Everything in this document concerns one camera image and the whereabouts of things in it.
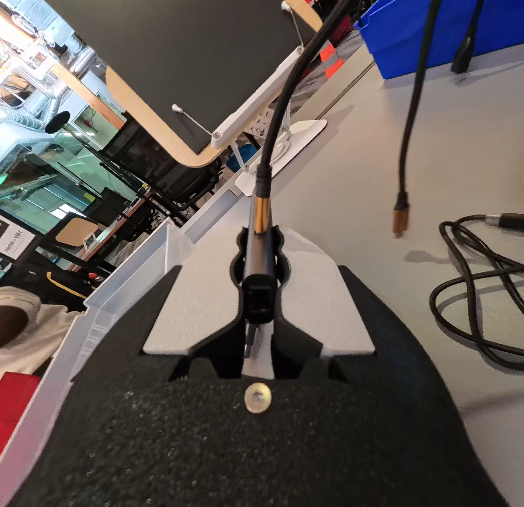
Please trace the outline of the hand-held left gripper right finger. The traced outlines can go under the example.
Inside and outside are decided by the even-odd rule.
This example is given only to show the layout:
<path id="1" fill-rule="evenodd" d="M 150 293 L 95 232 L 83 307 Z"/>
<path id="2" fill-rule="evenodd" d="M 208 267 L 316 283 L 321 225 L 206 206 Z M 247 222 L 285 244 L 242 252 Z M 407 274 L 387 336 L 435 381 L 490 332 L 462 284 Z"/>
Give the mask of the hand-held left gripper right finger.
<path id="1" fill-rule="evenodd" d="M 273 312 L 272 370 L 295 379 L 311 359 L 371 356 L 376 348 L 331 256 L 290 228 L 273 227 L 279 286 Z"/>

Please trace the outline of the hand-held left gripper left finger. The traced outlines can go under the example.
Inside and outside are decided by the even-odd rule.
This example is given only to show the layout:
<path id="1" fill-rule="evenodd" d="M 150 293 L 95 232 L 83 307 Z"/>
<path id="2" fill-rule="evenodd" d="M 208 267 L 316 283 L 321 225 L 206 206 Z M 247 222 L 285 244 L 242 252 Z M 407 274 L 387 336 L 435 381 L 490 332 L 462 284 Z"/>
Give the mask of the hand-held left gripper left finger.
<path id="1" fill-rule="evenodd" d="M 145 354 L 207 358 L 220 378 L 240 377 L 245 331 L 237 265 L 245 231 L 226 226 L 194 246 L 142 347 Z"/>

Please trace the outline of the grey USB hub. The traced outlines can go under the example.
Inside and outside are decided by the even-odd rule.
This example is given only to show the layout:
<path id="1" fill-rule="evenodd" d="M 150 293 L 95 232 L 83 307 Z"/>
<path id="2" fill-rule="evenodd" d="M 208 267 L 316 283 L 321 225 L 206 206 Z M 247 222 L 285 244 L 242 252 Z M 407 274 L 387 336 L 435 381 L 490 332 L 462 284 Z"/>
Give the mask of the grey USB hub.
<path id="1" fill-rule="evenodd" d="M 245 359 L 251 357 L 257 328 L 273 320 L 277 285 L 271 199 L 253 195 L 241 285 Z"/>

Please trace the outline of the clear plastic bin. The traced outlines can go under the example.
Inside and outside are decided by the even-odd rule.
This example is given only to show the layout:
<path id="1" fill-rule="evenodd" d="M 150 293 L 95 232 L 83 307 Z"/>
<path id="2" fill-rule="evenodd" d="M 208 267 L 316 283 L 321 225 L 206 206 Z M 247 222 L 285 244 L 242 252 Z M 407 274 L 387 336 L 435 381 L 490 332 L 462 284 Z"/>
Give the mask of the clear plastic bin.
<path id="1" fill-rule="evenodd" d="M 76 318 L 65 336 L 57 361 L 51 362 L 50 368 L 58 365 L 59 391 L 70 390 L 76 375 L 109 329 L 165 274 L 182 265 L 193 248 L 193 242 L 182 229 L 173 223 L 162 223 L 95 289 L 94 294 L 87 298 L 87 310 Z"/>

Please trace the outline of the black cable gold connectors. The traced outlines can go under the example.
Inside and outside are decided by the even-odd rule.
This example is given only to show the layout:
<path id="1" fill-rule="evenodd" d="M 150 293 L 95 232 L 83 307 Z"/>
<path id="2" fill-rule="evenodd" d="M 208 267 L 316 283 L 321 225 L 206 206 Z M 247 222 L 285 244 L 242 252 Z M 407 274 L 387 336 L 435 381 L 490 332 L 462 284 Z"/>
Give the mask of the black cable gold connectors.
<path id="1" fill-rule="evenodd" d="M 285 81 L 284 87 L 279 95 L 276 109 L 273 113 L 272 121 L 267 130 L 266 140 L 261 154 L 261 161 L 256 172 L 254 198 L 252 200 L 253 221 L 249 224 L 249 228 L 253 230 L 255 234 L 263 235 L 270 227 L 270 195 L 272 189 L 272 166 L 270 165 L 270 161 L 287 105 L 312 58 L 320 51 L 320 48 L 322 48 L 324 42 L 328 40 L 335 27 L 341 21 L 343 16 L 346 15 L 346 12 L 356 5 L 356 3 L 357 0 L 342 0 L 334 8 L 317 33 L 305 45 L 305 48 L 302 50 L 297 62 L 293 65 L 292 70 Z M 421 100 L 431 43 L 441 3 L 442 0 L 431 0 L 429 4 L 428 14 L 423 29 L 423 37 L 419 51 L 419 59 L 416 67 L 410 106 L 400 146 L 398 158 L 398 192 L 392 221 L 392 232 L 398 236 L 402 235 L 408 228 L 410 204 L 406 180 L 407 156 L 411 134 Z"/>

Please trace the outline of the blue plastic bin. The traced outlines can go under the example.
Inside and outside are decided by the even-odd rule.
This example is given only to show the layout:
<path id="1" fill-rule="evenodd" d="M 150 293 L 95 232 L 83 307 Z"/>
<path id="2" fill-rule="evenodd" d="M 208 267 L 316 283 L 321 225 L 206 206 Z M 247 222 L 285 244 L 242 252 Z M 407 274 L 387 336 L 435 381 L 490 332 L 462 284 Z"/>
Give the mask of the blue plastic bin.
<path id="1" fill-rule="evenodd" d="M 377 0 L 356 24 L 384 79 L 416 71 L 431 0 Z M 451 63 L 477 0 L 442 0 L 428 67 Z M 523 0 L 485 0 L 474 56 L 523 44 Z"/>

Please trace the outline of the grey desk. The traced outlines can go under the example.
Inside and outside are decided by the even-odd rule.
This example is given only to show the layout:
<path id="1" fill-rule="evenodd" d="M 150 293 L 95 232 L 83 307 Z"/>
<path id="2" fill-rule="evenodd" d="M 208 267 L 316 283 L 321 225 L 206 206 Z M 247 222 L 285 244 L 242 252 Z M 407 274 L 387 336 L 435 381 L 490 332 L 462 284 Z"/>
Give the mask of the grey desk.
<path id="1" fill-rule="evenodd" d="M 523 213 L 523 45 L 430 69 L 407 167 L 409 230 L 394 238 L 397 158 L 413 76 L 383 80 L 362 46 L 324 132 L 273 183 L 273 216 L 346 265 L 409 327 L 440 371 L 470 440 L 512 506 L 523 506 L 523 375 L 441 331 L 428 305 L 456 276 L 438 232 L 473 214 Z"/>

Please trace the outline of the black office chair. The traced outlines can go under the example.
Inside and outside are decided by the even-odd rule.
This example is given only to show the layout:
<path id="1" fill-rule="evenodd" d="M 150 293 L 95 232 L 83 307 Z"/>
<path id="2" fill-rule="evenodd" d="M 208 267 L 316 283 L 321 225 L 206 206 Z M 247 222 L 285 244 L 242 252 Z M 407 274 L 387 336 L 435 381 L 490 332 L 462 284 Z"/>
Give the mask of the black office chair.
<path id="1" fill-rule="evenodd" d="M 155 189 L 164 199 L 176 205 L 178 210 L 185 210 L 213 191 L 223 168 L 219 158 L 202 168 L 189 168 L 177 164 L 165 177 L 157 181 Z"/>

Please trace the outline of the wooden seat chair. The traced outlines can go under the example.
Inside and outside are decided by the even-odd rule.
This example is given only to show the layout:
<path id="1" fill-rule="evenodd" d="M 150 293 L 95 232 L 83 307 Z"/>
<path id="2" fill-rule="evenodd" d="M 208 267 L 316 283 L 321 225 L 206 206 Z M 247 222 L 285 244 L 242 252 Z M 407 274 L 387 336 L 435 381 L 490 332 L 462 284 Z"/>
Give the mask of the wooden seat chair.
<path id="1" fill-rule="evenodd" d="M 99 230 L 97 222 L 75 213 L 68 213 L 52 230 L 49 238 L 66 248 L 83 247 L 84 240 Z"/>

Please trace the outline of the teal bag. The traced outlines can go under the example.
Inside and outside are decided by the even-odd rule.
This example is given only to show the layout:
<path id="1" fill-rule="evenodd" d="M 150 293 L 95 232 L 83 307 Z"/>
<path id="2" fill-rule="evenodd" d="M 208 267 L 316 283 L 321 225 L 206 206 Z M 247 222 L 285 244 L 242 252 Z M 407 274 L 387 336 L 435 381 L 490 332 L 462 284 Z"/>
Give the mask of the teal bag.
<path id="1" fill-rule="evenodd" d="M 257 149 L 251 143 L 246 143 L 239 147 L 239 153 L 244 163 L 247 163 L 256 152 Z M 226 166 L 233 173 L 236 173 L 240 169 L 239 163 L 233 151 L 230 151 L 228 154 Z"/>

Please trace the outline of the framed paper sign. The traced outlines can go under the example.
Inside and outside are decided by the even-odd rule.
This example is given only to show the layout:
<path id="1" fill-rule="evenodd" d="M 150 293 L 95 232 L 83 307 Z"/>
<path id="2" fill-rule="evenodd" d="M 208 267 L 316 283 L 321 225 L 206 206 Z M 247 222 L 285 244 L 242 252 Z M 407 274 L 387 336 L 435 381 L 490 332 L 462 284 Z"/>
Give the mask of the framed paper sign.
<path id="1" fill-rule="evenodd" d="M 16 262 L 35 240 L 36 235 L 30 229 L 1 215 L 1 260 Z"/>

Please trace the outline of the red plastic bin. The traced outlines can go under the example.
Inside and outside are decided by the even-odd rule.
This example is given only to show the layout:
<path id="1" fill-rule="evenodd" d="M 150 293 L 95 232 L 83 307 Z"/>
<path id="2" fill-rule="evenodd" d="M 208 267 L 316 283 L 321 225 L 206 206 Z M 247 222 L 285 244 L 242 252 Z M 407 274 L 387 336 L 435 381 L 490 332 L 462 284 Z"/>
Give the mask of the red plastic bin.
<path id="1" fill-rule="evenodd" d="M 1 377 L 1 453 L 38 388 L 40 377 L 6 372 Z"/>

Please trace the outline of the orange traffic cone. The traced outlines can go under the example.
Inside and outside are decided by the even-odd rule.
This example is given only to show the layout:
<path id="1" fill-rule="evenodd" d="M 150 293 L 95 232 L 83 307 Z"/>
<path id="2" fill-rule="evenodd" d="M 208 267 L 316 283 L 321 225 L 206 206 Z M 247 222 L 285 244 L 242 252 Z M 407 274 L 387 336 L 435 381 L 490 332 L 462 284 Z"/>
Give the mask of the orange traffic cone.
<path id="1" fill-rule="evenodd" d="M 322 46 L 319 52 L 319 57 L 327 79 L 332 78 L 333 75 L 344 65 L 344 61 L 338 55 L 337 50 L 331 44 L 330 40 L 327 40 Z"/>

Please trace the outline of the black flat panel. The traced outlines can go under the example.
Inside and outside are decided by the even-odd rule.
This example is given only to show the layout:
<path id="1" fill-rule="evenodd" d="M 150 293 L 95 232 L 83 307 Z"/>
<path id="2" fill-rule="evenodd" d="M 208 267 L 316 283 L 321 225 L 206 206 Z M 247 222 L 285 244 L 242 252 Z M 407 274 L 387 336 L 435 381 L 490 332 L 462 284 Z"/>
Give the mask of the black flat panel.
<path id="1" fill-rule="evenodd" d="M 193 151 L 299 46 L 282 0 L 44 0 Z"/>

